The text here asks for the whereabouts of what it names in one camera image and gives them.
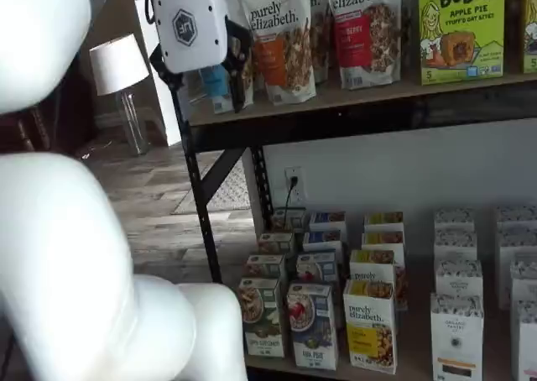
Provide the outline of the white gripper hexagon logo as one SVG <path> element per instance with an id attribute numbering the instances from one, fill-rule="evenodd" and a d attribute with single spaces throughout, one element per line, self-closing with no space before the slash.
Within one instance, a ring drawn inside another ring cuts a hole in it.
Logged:
<path id="1" fill-rule="evenodd" d="M 227 17 L 227 0 L 152 0 L 159 43 L 151 66 L 170 89 L 183 85 L 184 72 L 219 65 L 229 75 L 234 112 L 246 100 L 242 73 L 251 54 L 249 30 Z"/>

